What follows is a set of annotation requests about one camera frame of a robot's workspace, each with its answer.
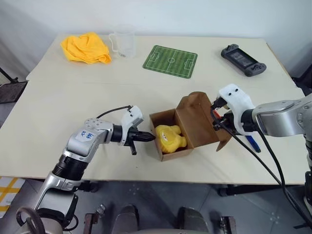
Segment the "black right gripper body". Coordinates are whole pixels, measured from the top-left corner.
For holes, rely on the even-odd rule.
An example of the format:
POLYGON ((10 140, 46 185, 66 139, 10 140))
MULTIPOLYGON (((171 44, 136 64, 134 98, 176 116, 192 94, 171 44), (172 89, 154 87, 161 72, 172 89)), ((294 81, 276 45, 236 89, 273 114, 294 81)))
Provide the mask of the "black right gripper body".
POLYGON ((232 133, 241 133, 241 130, 235 127, 235 122, 241 124, 241 113, 234 114, 231 109, 227 110, 221 117, 221 123, 232 133))

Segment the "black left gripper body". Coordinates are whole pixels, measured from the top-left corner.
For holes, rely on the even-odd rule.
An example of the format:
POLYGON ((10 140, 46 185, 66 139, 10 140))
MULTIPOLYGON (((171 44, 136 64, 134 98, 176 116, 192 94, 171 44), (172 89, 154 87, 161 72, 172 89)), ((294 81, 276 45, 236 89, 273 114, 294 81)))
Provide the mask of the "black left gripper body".
POLYGON ((124 143, 124 146, 130 147, 132 155, 137 154, 136 147, 134 144, 134 141, 136 140, 136 137, 137 137, 137 133, 138 133, 137 129, 130 129, 126 137, 126 141, 124 143))

